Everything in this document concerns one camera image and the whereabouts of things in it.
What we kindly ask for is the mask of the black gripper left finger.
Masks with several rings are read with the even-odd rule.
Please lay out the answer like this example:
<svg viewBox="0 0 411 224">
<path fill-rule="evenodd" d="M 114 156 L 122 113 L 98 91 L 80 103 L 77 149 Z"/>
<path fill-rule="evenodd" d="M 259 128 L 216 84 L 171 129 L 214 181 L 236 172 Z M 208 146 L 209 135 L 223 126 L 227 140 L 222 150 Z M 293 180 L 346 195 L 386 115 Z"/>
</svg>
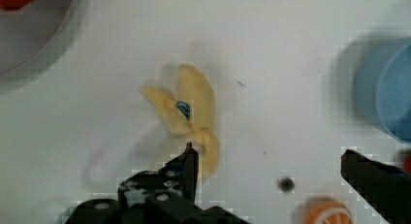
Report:
<svg viewBox="0 0 411 224">
<path fill-rule="evenodd" d="M 199 154 L 191 144 L 157 171 L 122 181 L 117 198 L 78 205 L 64 224 L 249 224 L 221 207 L 195 205 Z"/>
</svg>

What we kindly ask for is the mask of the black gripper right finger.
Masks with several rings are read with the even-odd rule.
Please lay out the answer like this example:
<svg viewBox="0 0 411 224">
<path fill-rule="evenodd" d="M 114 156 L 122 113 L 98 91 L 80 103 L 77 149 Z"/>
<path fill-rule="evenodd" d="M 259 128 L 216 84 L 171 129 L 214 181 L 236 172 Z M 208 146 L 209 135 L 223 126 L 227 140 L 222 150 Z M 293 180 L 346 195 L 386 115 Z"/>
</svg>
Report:
<svg viewBox="0 0 411 224">
<path fill-rule="evenodd" d="M 410 224 L 411 179 L 402 169 L 347 149 L 340 174 L 390 224 Z"/>
</svg>

